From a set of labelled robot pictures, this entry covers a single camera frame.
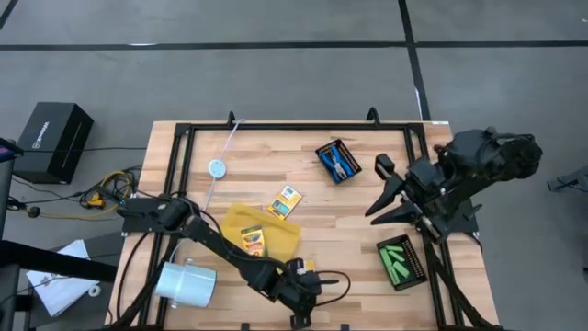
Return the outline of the black cardboard box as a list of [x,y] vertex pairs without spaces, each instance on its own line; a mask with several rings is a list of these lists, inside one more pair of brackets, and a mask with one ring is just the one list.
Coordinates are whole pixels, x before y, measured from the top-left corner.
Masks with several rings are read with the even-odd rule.
[[39,102],[17,141],[24,155],[13,174],[32,184],[69,184],[93,124],[75,103]]

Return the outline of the white cylindrical cup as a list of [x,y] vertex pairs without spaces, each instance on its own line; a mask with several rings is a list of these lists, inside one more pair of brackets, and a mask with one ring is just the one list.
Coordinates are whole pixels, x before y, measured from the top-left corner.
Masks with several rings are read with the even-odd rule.
[[155,294],[175,305],[206,308],[216,288],[217,272],[192,264],[165,262],[156,282]]

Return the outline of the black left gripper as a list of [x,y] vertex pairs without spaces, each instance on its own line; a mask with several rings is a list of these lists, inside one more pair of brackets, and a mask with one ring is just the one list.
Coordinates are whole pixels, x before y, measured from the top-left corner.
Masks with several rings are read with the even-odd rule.
[[317,304],[317,297],[322,294],[322,284],[336,284],[337,279],[322,277],[322,271],[309,271],[302,275],[288,276],[275,271],[268,285],[268,299],[281,302],[294,314],[290,317],[292,329],[307,327],[307,315]]

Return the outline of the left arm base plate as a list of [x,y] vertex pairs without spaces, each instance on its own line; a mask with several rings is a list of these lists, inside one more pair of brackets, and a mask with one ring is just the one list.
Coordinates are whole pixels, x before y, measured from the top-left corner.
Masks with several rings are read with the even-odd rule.
[[125,233],[166,234],[182,226],[190,209],[179,198],[136,198],[119,207],[117,215],[123,218]]

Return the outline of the yellow translucent plastic bin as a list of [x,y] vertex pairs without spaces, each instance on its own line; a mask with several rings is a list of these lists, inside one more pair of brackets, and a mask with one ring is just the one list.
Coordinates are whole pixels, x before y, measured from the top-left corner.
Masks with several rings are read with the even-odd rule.
[[252,207],[232,205],[221,223],[221,230],[227,239],[243,250],[241,230],[257,225],[263,227],[267,257],[287,262],[295,256],[300,241],[300,227]]

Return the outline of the black slotted plastic basket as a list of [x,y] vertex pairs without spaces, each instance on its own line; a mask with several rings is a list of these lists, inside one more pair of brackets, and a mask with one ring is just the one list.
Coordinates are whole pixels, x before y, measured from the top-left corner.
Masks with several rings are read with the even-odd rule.
[[[400,283],[396,286],[394,286],[392,284],[392,281],[390,279],[387,268],[384,265],[384,262],[380,256],[380,253],[379,253],[380,249],[386,249],[385,245],[396,245],[396,246],[401,246],[403,248],[403,250],[404,250],[403,252],[396,252],[396,253],[401,255],[405,259],[405,261],[402,262],[402,264],[410,271],[410,275],[406,279],[394,268],[396,270],[396,274],[398,275],[398,278],[400,280]],[[416,251],[413,247],[413,244],[410,240],[410,237],[407,234],[403,234],[403,235],[396,236],[391,239],[387,239],[382,242],[379,242],[376,244],[376,248],[379,253],[379,257],[383,263],[384,269],[385,269],[385,271],[390,279],[390,282],[392,284],[392,287],[394,288],[395,291],[403,291],[403,290],[409,289],[411,287],[414,287],[416,285],[419,285],[421,283],[427,282],[427,277],[425,275],[422,263],[420,262],[417,254],[416,254]],[[390,257],[390,259],[392,261],[392,264],[394,262],[396,262],[396,260],[393,257]]]
[[339,149],[339,152],[341,154],[341,156],[344,158],[344,160],[347,162],[347,164],[350,166],[350,168],[353,170],[353,175],[350,177],[344,177],[344,179],[340,182],[335,182],[335,184],[340,184],[344,181],[346,181],[347,179],[354,177],[355,175],[357,175],[358,173],[360,173],[362,171],[362,167],[359,165],[359,163],[357,162],[357,160],[352,156],[351,152],[349,151],[349,149],[345,146],[345,144],[343,143],[343,141],[341,139],[336,139],[334,141],[331,141],[329,143],[327,143],[326,145],[318,148],[315,150],[315,153],[319,159],[319,161],[322,163],[322,165],[325,167],[326,171],[329,173],[331,179],[332,175],[329,171],[329,169],[323,164],[321,158],[320,158],[320,154],[321,153],[325,153],[325,154],[332,154],[332,146],[336,145],[336,147]]

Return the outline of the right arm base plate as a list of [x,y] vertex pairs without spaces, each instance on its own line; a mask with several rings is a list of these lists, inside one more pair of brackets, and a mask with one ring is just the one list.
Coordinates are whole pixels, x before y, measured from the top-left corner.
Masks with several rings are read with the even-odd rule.
[[415,228],[427,234],[434,242],[446,240],[453,233],[475,234],[479,231],[476,212],[481,205],[474,206],[471,200],[461,202],[458,209],[449,216],[426,218],[421,216]]

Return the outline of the black rig beam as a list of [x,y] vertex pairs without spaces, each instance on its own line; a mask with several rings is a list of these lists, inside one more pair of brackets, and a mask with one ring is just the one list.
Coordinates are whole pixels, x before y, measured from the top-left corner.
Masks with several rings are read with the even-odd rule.
[[0,268],[17,265],[70,278],[113,282],[117,275],[115,266],[39,249],[10,241],[0,240]]

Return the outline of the blue-handled pliers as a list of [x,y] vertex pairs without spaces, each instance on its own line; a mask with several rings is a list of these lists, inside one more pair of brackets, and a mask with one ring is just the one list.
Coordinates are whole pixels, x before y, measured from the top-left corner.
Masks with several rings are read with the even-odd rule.
[[334,157],[334,167],[340,178],[350,177],[353,175],[353,170],[341,156],[339,149],[334,144],[332,146],[332,154]]
[[337,162],[336,157],[334,155],[321,153],[320,158],[323,164],[329,169],[332,178],[335,182],[340,182],[344,179],[345,171]]

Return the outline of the computer monitor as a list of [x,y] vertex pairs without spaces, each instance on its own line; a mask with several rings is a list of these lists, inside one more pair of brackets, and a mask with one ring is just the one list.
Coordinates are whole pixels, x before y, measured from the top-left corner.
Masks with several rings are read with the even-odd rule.
[[0,138],[0,163],[14,160],[24,155],[24,151],[11,140]]

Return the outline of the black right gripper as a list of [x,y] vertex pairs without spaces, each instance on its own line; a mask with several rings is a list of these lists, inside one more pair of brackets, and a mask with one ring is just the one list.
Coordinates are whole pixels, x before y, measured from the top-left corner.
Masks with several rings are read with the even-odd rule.
[[392,204],[404,183],[403,204],[378,216],[371,224],[417,223],[434,239],[445,239],[448,208],[441,186],[444,180],[443,173],[428,158],[419,158],[408,167],[404,181],[400,177],[385,179],[381,195],[367,209],[366,215],[372,215]]

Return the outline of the white paper sheet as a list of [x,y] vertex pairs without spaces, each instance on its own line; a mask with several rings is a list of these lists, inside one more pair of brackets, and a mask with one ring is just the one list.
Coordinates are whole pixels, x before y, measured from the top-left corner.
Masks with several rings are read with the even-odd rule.
[[59,316],[99,284],[98,280],[71,278],[35,270],[28,271],[26,275],[51,317]]

